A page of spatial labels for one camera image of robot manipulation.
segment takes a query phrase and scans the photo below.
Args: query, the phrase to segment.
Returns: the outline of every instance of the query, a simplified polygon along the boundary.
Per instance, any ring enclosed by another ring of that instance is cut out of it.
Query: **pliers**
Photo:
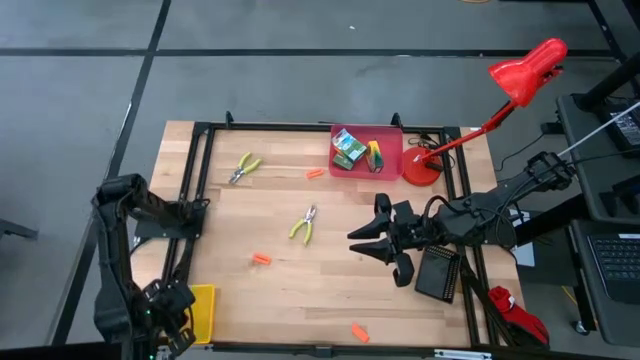
[[[253,164],[247,167],[244,167],[244,163],[247,162],[247,159],[249,159],[250,157],[251,157],[250,152],[242,155],[242,157],[240,158],[240,162],[238,163],[238,168],[236,169],[236,171],[233,172],[233,174],[231,174],[231,178],[229,179],[229,184],[237,183],[240,177],[242,177],[242,175],[252,172],[262,162],[262,159],[258,159],[254,161]]]
[[[296,232],[298,231],[298,229],[300,229],[302,227],[302,225],[307,224],[307,233],[304,236],[304,246],[307,246],[309,244],[309,240],[311,240],[311,229],[312,229],[312,224],[311,221],[313,220],[313,217],[316,215],[316,206],[311,205],[311,207],[309,208],[309,210],[307,210],[307,213],[305,214],[305,216],[298,220],[298,222],[293,225],[293,227],[291,228],[291,232],[289,232],[289,239],[293,239],[294,236],[296,236]]]

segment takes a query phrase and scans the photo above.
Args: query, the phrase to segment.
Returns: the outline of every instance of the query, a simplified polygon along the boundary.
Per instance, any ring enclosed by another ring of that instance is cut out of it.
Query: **wooden table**
[[[178,197],[192,128],[189,121],[166,125],[150,188],[167,200]],[[307,180],[309,169],[327,169],[329,141],[329,133],[322,132],[216,131],[205,192],[211,205],[189,279],[217,288],[212,342],[362,345],[351,334],[351,324],[357,322],[369,333],[371,345],[470,346],[459,283],[452,305],[416,293],[413,284],[397,288],[392,266],[349,251],[353,242],[346,238],[371,221],[376,193],[389,194],[393,202],[408,199],[419,212],[432,195],[446,197],[444,176],[424,188],[403,179],[335,178],[328,171]],[[246,151],[264,162],[229,185]],[[486,138],[465,144],[464,151],[472,190],[493,188]],[[457,171],[454,175],[462,194]],[[197,178],[196,166],[190,194]],[[313,238],[304,247],[303,234],[290,240],[288,233],[312,203],[318,212]],[[167,240],[152,240],[132,256],[140,286],[160,277],[166,249]],[[524,305],[513,258],[495,246],[483,249],[490,286],[508,288]],[[271,256],[271,265],[252,264],[255,252]],[[409,253],[417,269],[420,253]],[[475,266],[470,249],[468,254]],[[475,309],[486,342],[477,299]]]

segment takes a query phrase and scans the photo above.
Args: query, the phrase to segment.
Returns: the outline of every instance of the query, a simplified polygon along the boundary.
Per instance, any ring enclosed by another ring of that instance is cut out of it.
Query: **yellow handle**
[[[289,232],[289,239],[293,239],[293,237],[296,236],[296,231],[300,229],[302,224],[304,224],[304,219],[298,220],[298,222],[295,225],[293,225],[293,227],[291,228],[291,232]]]
[[[307,224],[307,235],[304,236],[304,246],[307,246],[311,240],[311,226],[311,223]]]
[[[246,154],[242,155],[242,157],[240,158],[240,162],[238,163],[238,167],[239,167],[239,168],[241,168],[241,167],[244,165],[244,163],[247,161],[247,159],[249,158],[249,156],[251,156],[251,153],[250,153],[250,152],[248,152],[248,153],[246,153]]]
[[[253,164],[247,166],[246,168],[244,168],[244,173],[248,174],[250,172],[252,172],[253,170],[255,170],[258,165],[260,165],[260,163],[262,163],[262,159],[258,159],[256,161],[253,162]]]

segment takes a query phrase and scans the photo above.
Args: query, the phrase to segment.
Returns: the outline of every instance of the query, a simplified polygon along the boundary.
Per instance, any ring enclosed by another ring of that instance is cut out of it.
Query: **keyboard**
[[[640,304],[640,234],[589,236],[607,296]]]

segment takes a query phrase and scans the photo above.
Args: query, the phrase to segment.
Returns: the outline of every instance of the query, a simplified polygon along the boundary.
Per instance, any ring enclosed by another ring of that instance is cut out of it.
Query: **green box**
[[[333,157],[333,163],[345,170],[353,169],[353,163],[341,154],[336,154],[336,156]]]
[[[355,163],[367,151],[367,147],[362,145],[355,137],[353,137],[346,129],[340,130],[333,138],[331,143],[338,153]]]

